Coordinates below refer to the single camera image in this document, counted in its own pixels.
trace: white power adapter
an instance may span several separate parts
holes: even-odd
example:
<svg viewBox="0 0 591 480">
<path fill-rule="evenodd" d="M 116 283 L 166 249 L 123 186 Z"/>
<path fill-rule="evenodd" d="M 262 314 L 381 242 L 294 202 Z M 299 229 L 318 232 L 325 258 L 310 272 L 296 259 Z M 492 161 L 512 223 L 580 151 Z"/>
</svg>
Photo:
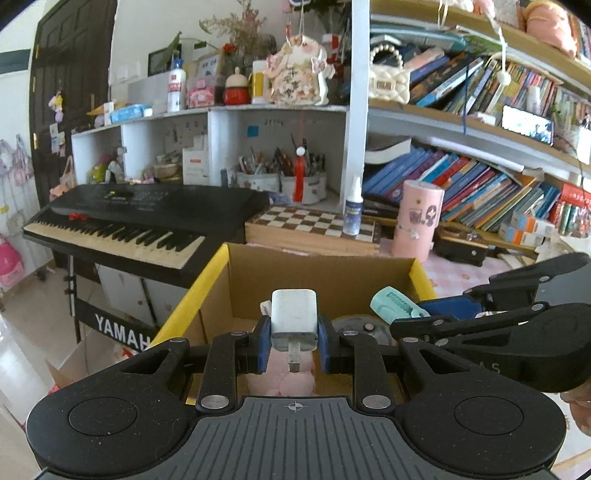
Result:
<svg viewBox="0 0 591 480">
<path fill-rule="evenodd" d="M 275 290 L 271 297 L 271 345 L 289 353 L 290 372 L 299 372 L 301 353 L 318 345 L 314 290 Z"/>
</svg>

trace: chessboard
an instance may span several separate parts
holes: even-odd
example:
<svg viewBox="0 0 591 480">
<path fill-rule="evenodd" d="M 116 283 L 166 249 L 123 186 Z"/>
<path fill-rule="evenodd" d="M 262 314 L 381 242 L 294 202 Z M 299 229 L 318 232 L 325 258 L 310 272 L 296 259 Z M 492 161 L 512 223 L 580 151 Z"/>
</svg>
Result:
<svg viewBox="0 0 591 480">
<path fill-rule="evenodd" d="M 359 235 L 343 233 L 338 213 L 274 206 L 246 223 L 246 241 L 322 255 L 375 255 L 379 252 L 381 226 L 362 218 Z"/>
</svg>

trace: metal screw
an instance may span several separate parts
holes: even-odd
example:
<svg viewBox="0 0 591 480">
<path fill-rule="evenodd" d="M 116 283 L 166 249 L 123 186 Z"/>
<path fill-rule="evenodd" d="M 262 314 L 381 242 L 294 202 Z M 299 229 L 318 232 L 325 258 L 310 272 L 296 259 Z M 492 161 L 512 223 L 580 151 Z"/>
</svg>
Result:
<svg viewBox="0 0 591 480">
<path fill-rule="evenodd" d="M 369 395 L 362 400 L 363 406 L 372 410 L 383 410 L 388 408 L 392 401 L 383 395 Z"/>
<path fill-rule="evenodd" d="M 201 406 L 208 410 L 220 410 L 227 407 L 229 403 L 230 400 L 223 395 L 208 395 L 201 400 Z"/>
</svg>

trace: pink cylindrical container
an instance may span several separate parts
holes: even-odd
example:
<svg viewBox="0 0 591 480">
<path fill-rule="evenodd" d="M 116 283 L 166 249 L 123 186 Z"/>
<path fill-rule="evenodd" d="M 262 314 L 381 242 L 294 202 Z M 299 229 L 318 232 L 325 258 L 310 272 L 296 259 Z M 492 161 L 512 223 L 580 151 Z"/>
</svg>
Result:
<svg viewBox="0 0 591 480">
<path fill-rule="evenodd" d="M 392 255 L 424 262 L 433 246 L 445 191 L 424 181 L 406 180 L 402 192 Z"/>
</svg>

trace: white quilted handbag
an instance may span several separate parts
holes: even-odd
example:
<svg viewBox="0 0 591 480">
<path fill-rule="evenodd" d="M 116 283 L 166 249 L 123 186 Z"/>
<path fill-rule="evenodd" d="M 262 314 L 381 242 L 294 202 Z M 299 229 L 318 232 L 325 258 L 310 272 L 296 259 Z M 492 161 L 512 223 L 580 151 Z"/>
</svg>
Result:
<svg viewBox="0 0 591 480">
<path fill-rule="evenodd" d="M 400 54 L 392 49 L 392 53 L 398 57 L 399 66 L 374 65 L 374 57 L 379 52 L 379 47 L 372 50 L 369 55 L 369 98 L 387 100 L 407 104 L 410 100 L 410 72 L 402 67 Z"/>
</svg>

